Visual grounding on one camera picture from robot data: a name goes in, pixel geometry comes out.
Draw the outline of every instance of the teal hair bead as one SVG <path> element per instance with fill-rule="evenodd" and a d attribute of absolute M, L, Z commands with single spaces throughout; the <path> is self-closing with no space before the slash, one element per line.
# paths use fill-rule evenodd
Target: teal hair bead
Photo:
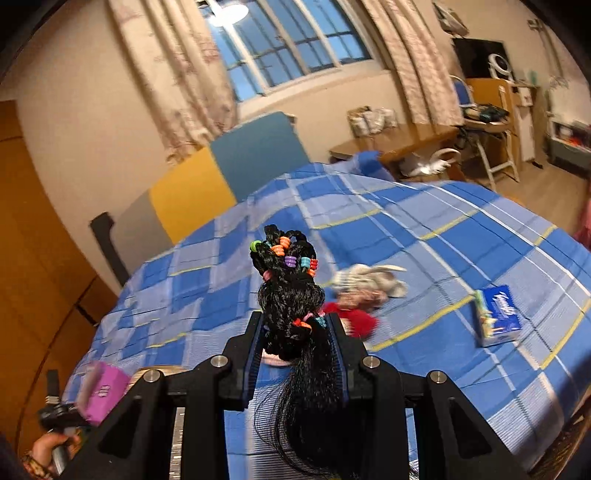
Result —
<path fill-rule="evenodd" d="M 260 240 L 254 240 L 254 242 L 251 242 L 251 252 L 256 253 L 256 246 L 260 243 L 262 243 Z"/>

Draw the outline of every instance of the beige wall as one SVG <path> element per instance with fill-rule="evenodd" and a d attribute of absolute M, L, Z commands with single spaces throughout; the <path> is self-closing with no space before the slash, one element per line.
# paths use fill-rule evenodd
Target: beige wall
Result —
<path fill-rule="evenodd" d="M 360 74 L 307 90 L 258 113 L 282 111 L 295 115 L 296 131 L 308 157 L 326 163 L 330 147 L 353 138 L 346 114 L 360 105 L 387 106 L 402 115 L 400 96 L 389 71 Z"/>
<path fill-rule="evenodd" d="M 537 73 L 538 83 L 547 87 L 551 75 L 557 75 L 555 60 L 549 56 L 551 51 L 545 37 L 527 25 L 535 15 L 519 0 L 441 0 L 453 8 L 470 30 L 469 38 L 497 40 L 505 44 L 505 49 L 515 71 L 527 74 L 530 70 Z M 420 0 L 421 9 L 427 8 L 430 1 Z M 568 88 L 559 88 L 552 92 L 553 110 L 565 120 L 579 119 L 591 123 L 591 96 L 589 85 L 580 68 L 564 46 L 549 30 L 564 77 L 569 82 Z M 451 37 L 445 33 L 437 34 L 436 40 L 444 55 L 451 73 L 461 71 L 453 51 Z"/>
<path fill-rule="evenodd" d="M 25 140 L 53 206 L 99 275 L 118 291 L 88 223 L 104 211 L 117 217 L 167 166 L 106 0 L 70 0 L 50 18 L 0 86 L 0 99 L 17 100 Z M 351 137 L 345 113 L 359 105 L 390 106 L 402 114 L 389 72 L 338 79 L 262 111 L 297 115 L 310 158 L 326 161 L 331 146 Z"/>

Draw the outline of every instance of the wooden door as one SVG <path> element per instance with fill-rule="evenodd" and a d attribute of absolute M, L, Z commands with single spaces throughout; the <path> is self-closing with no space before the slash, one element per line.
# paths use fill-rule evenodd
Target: wooden door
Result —
<path fill-rule="evenodd" d="M 41 434 L 46 370 L 58 369 L 63 388 L 116 297 L 53 209 L 15 102 L 0 102 L 0 226 L 0 430 L 21 453 Z"/>

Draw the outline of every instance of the bracelet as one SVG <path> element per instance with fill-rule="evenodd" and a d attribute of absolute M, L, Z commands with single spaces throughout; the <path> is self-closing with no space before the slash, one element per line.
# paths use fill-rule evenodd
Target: bracelet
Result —
<path fill-rule="evenodd" d="M 27 473 L 33 478 L 39 478 L 42 480 L 51 480 L 54 478 L 52 473 L 47 468 L 45 468 L 31 456 L 31 452 L 25 453 L 25 455 L 22 457 L 22 465 Z"/>

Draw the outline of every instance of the ceiling lamp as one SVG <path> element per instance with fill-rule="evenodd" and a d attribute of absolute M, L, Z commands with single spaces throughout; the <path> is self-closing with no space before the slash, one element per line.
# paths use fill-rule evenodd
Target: ceiling lamp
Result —
<path fill-rule="evenodd" d="M 248 7 L 242 4 L 226 5 L 222 7 L 221 14 L 223 15 L 223 19 L 219 18 L 217 15 L 211 15 L 209 17 L 209 21 L 214 27 L 221 27 L 223 25 L 223 20 L 230 25 L 239 22 L 248 15 Z"/>

